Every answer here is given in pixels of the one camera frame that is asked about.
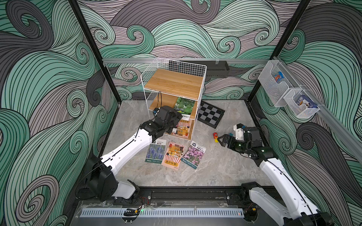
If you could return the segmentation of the striped awning shop seed bag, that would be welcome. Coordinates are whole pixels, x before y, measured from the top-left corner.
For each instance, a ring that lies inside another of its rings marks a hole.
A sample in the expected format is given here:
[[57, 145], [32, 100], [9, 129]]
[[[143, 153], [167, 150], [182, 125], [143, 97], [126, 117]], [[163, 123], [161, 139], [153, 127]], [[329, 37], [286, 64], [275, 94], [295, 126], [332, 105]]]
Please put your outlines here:
[[191, 130], [191, 121], [180, 120], [172, 130], [172, 135], [188, 138]]

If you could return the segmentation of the green vegetable seed bag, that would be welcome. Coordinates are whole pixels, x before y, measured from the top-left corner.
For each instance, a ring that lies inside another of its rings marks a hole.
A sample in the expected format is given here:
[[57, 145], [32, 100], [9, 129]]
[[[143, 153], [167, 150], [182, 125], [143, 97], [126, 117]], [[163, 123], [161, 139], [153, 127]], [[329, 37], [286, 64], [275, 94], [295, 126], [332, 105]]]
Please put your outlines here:
[[178, 97], [174, 109], [183, 115], [191, 115], [194, 104], [195, 100]]

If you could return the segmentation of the pink cosmos flower seed bag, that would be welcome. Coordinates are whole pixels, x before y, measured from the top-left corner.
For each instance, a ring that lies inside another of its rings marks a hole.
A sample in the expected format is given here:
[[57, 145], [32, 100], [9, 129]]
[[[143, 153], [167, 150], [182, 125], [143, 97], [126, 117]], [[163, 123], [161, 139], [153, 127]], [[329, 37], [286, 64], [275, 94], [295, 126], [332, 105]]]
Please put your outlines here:
[[197, 169], [205, 152], [205, 147], [192, 141], [186, 153], [182, 156], [181, 161], [193, 169]]

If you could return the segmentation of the lavender flower seed bag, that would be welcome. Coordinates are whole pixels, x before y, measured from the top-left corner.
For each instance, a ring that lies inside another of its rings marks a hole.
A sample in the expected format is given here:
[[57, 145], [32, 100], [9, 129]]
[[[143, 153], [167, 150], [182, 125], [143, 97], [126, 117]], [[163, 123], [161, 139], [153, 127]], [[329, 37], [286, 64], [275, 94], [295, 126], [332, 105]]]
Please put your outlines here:
[[145, 162], [161, 164], [165, 156], [167, 141], [165, 139], [157, 139], [149, 145]]

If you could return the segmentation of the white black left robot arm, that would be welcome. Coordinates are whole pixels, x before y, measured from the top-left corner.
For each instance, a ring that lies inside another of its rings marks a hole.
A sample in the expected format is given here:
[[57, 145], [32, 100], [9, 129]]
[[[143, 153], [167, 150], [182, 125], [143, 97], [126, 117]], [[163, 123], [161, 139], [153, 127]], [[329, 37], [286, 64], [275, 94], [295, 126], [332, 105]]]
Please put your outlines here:
[[85, 166], [85, 184], [101, 202], [112, 197], [130, 199], [136, 193], [133, 182], [116, 179], [121, 168], [140, 150], [152, 142], [170, 134], [182, 119], [182, 114], [169, 106], [158, 109], [153, 119], [140, 124], [138, 130], [119, 147], [103, 155], [92, 157]]

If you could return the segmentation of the red yellow toy truck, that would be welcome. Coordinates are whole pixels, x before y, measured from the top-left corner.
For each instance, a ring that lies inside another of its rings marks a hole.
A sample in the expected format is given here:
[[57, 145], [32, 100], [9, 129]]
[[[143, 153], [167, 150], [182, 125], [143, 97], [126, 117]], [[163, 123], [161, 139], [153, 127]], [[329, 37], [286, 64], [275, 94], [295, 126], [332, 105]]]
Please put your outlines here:
[[218, 134], [216, 132], [213, 133], [213, 137], [216, 143], [218, 143]]

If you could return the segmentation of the black grey chessboard box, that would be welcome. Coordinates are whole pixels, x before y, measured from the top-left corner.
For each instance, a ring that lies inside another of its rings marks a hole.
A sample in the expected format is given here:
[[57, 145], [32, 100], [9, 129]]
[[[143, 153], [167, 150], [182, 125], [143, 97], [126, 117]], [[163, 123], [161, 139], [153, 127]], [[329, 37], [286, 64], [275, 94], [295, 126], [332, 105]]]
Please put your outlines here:
[[216, 129], [225, 111], [210, 103], [201, 101], [198, 111], [198, 121]]

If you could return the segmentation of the blue red toy in bin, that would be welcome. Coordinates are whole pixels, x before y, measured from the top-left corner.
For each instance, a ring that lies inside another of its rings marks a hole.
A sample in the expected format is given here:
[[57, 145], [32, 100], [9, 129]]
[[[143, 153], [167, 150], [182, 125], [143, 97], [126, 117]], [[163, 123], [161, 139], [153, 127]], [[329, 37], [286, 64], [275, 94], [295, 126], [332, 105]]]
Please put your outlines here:
[[281, 71], [277, 72], [273, 77], [277, 84], [281, 83], [285, 79], [285, 76]]

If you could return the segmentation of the blue white packet in bin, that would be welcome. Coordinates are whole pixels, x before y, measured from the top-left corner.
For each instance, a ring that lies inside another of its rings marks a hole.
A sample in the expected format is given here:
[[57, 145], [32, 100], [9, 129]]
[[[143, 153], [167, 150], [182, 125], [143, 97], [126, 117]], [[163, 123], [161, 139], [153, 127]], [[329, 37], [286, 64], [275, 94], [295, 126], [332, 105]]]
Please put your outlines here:
[[293, 99], [293, 108], [297, 111], [303, 111], [307, 108], [317, 109], [318, 106], [307, 95], [298, 94]]

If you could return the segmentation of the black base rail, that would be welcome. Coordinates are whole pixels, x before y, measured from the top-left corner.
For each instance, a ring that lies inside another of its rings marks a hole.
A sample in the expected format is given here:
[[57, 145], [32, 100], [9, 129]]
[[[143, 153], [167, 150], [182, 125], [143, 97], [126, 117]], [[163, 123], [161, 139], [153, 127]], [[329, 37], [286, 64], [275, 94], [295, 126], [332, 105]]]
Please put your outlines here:
[[141, 186], [139, 196], [135, 199], [111, 197], [105, 204], [125, 207], [138, 207], [146, 204], [152, 207], [161, 205], [215, 204], [220, 206], [237, 206], [238, 208], [256, 208], [257, 204], [243, 202], [241, 186]]

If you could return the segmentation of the clear wall bin left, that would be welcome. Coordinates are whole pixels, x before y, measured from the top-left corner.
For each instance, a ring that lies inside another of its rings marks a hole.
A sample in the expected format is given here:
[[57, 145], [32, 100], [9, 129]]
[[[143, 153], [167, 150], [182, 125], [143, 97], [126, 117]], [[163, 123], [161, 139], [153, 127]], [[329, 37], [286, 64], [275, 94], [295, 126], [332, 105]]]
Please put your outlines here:
[[[284, 74], [285, 79], [277, 84], [273, 76], [279, 71]], [[279, 60], [268, 61], [258, 77], [263, 89], [275, 107], [285, 107], [287, 105], [283, 97], [291, 88], [293, 88], [293, 84], [290, 82], [289, 78], [290, 73], [287, 71], [285, 65]]]

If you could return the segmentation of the clear wall bin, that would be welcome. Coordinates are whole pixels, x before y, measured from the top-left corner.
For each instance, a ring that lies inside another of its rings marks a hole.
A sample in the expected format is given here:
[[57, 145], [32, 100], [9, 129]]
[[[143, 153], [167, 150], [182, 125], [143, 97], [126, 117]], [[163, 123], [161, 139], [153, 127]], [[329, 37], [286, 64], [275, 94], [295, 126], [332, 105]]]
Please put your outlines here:
[[320, 110], [301, 88], [291, 88], [283, 99], [297, 118], [309, 119]]
[[[273, 76], [279, 71], [284, 74], [285, 79], [277, 84]], [[263, 89], [275, 107], [285, 107], [287, 105], [283, 97], [291, 88], [293, 88], [293, 84], [290, 82], [289, 78], [290, 73], [287, 71], [285, 65], [279, 60], [268, 61], [258, 77]]]

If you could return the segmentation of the clear wall bin right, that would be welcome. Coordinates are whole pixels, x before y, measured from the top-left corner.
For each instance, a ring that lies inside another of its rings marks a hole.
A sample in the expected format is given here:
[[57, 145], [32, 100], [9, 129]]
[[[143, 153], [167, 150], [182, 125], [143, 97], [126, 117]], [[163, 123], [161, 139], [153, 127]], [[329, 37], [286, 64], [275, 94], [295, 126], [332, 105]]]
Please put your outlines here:
[[297, 118], [309, 119], [320, 110], [301, 88], [291, 88], [283, 99]]

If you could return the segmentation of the left black corner frame post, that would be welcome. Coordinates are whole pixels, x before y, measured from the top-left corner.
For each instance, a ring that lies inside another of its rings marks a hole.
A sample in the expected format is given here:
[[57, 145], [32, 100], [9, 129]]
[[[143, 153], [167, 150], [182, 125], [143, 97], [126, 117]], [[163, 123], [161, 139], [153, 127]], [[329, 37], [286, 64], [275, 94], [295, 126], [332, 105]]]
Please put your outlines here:
[[93, 38], [93, 36], [91, 34], [90, 28], [87, 25], [87, 22], [86, 22], [85, 17], [84, 17], [84, 15], [83, 15], [83, 13], [82, 13], [82, 11], [80, 9], [78, 1], [69, 0], [68, 2], [69, 2], [70, 7], [72, 8], [72, 11], [73, 11], [73, 13], [74, 13], [79, 25], [80, 25], [85, 37], [86, 37], [87, 42], [90, 45], [90, 48], [91, 48], [91, 50], [92, 50], [92, 52], [93, 52], [93, 54], [94, 54], [94, 56], [96, 58], [96, 61], [100, 66], [100, 69], [101, 69], [101, 71], [102, 71], [102, 73], [103, 73], [103, 75], [105, 77], [105, 80], [107, 81], [108, 85], [110, 86], [110, 89], [111, 89], [113, 95], [115, 96], [117, 103], [119, 105], [121, 105], [122, 100], [119, 97], [119, 94], [118, 94], [117, 89], [116, 89], [116, 87], [115, 87], [115, 85], [113, 83], [113, 80], [112, 80], [112, 77], [110, 75], [110, 72], [109, 72], [108, 68], [103, 64], [103, 58], [102, 58], [101, 53], [100, 53], [100, 51], [99, 51], [99, 49], [98, 49], [98, 47], [96, 45], [95, 40], [94, 40], [94, 38]]

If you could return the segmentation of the black corner frame post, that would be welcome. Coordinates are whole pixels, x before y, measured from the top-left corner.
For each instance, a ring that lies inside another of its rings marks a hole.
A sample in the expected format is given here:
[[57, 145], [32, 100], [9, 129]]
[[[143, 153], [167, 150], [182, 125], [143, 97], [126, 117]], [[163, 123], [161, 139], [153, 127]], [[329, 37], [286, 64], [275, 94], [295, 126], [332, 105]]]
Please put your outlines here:
[[103, 58], [102, 58], [101, 53], [100, 53], [100, 51], [99, 51], [99, 49], [98, 49], [98, 47], [96, 45], [95, 40], [94, 40], [94, 38], [93, 38], [93, 36], [91, 34], [90, 28], [87, 25], [87, 22], [86, 22], [85, 17], [84, 17], [84, 15], [83, 15], [83, 13], [82, 13], [82, 11], [80, 9], [78, 1], [69, 0], [68, 2], [69, 2], [70, 7], [72, 8], [72, 11], [73, 11], [73, 13], [74, 13], [79, 25], [80, 25], [85, 37], [86, 37], [87, 42], [90, 45], [90, 48], [91, 48], [91, 50], [92, 50], [92, 52], [93, 52], [93, 54], [94, 54], [94, 56], [96, 58], [96, 61], [100, 66], [100, 69], [101, 69], [101, 71], [102, 71], [102, 73], [103, 73], [103, 75], [105, 77], [105, 80], [107, 81], [108, 85], [110, 86], [110, 89], [111, 89], [113, 95], [115, 96], [117, 103], [119, 105], [121, 105], [122, 100], [119, 97], [119, 94], [118, 94], [117, 89], [116, 89], [116, 87], [115, 87], [115, 85], [113, 83], [113, 80], [112, 80], [112, 77], [110, 75], [110, 72], [109, 72], [108, 68], [103, 64]]
[[[310, 3], [310, 0], [302, 0], [300, 1], [294, 15], [292, 16], [292, 18], [290, 19], [290, 22], [288, 23], [286, 30], [284, 31], [281, 39], [279, 40], [276, 48], [274, 49], [270, 60], [274, 59], [274, 57], [277, 57], [280, 55], [282, 49], [284, 48], [285, 44], [287, 43], [288, 39], [290, 38], [290, 36], [292, 35], [293, 31], [295, 30], [298, 22], [300, 21], [303, 13], [305, 12], [306, 8], [308, 7]], [[258, 92], [259, 88], [261, 86], [260, 81], [258, 80], [253, 88], [253, 90], [251, 91], [246, 103], [247, 105], [250, 105], [254, 99], [254, 97], [256, 96], [256, 93]]]

